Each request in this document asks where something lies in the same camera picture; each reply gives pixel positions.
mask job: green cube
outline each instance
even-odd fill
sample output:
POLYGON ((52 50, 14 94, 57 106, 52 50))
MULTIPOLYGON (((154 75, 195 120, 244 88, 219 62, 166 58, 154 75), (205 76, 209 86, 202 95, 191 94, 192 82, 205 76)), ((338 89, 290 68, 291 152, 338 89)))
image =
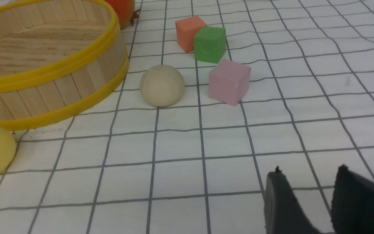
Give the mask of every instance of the green cube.
POLYGON ((197 61, 218 63, 226 52, 226 29, 204 26, 194 36, 197 61))

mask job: white surface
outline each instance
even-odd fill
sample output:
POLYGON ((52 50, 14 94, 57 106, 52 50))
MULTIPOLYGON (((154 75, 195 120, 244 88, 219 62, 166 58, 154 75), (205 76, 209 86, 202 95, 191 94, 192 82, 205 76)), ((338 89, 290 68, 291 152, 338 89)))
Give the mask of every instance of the white surface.
POLYGON ((131 65, 116 92, 15 134, 18 154, 0 175, 0 234, 263 234, 261 190, 277 165, 312 223, 333 232, 337 167, 374 180, 374 0, 141 4, 141 20, 123 31, 131 65), (192 11, 227 29, 225 58, 252 67, 236 107, 208 98, 214 64, 177 46, 174 23, 192 11), (183 74, 186 93, 157 112, 138 88, 161 60, 183 74))

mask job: yellow band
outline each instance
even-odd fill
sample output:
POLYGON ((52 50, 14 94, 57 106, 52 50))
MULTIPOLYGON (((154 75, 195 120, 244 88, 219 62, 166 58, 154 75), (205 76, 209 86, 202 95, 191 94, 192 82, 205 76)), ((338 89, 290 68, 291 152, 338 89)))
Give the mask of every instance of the yellow band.
POLYGON ((52 111, 46 114, 42 114, 36 117, 31 117, 21 120, 10 120, 10 121, 0 121, 0 126, 5 128, 8 131, 24 131, 28 129, 35 129, 42 126, 47 126, 50 124, 58 123, 59 121, 68 119, 72 116, 75 116, 92 106, 98 104, 100 101, 108 97, 123 81, 128 72, 129 60, 126 56, 125 62, 122 65, 122 68, 115 75, 115 77, 107 83, 105 86, 100 88, 98 91, 92 95, 83 98, 82 100, 68 105, 64 108, 61 108, 56 111, 52 111))
MULTIPOLYGON (((43 1, 49 0, 15 1, 5 6, 1 6, 0 12, 15 7, 43 1)), ((89 1, 103 5, 110 11, 111 19, 108 28, 104 31, 104 33, 84 49, 55 63, 29 71, 0 76, 0 93, 26 89, 61 78, 64 75, 72 73, 86 66, 109 49, 109 47, 113 44, 113 41, 116 39, 117 35, 120 33, 118 17, 113 8, 105 1, 89 1)))

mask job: round wooden tray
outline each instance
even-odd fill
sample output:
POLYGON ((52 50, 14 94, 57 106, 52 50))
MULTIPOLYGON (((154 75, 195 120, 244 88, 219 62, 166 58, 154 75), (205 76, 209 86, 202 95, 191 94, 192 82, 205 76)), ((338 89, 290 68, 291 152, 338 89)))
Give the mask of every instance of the round wooden tray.
POLYGON ((116 13, 102 0, 24 0, 0 7, 0 126, 26 130, 72 117, 128 71, 116 13))

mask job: block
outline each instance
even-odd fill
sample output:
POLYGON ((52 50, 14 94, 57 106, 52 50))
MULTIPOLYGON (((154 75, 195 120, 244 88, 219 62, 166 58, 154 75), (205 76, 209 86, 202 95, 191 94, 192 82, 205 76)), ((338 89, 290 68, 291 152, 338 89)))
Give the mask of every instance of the block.
POLYGON ((209 73, 209 97, 236 106, 245 96, 251 80, 251 67, 223 59, 209 73))
POLYGON ((184 52, 194 51, 194 36, 207 24, 198 16, 175 21, 175 30, 177 31, 177 42, 184 52))
POLYGON ((226 29, 204 26, 194 36, 197 61, 218 63, 226 52, 226 29))

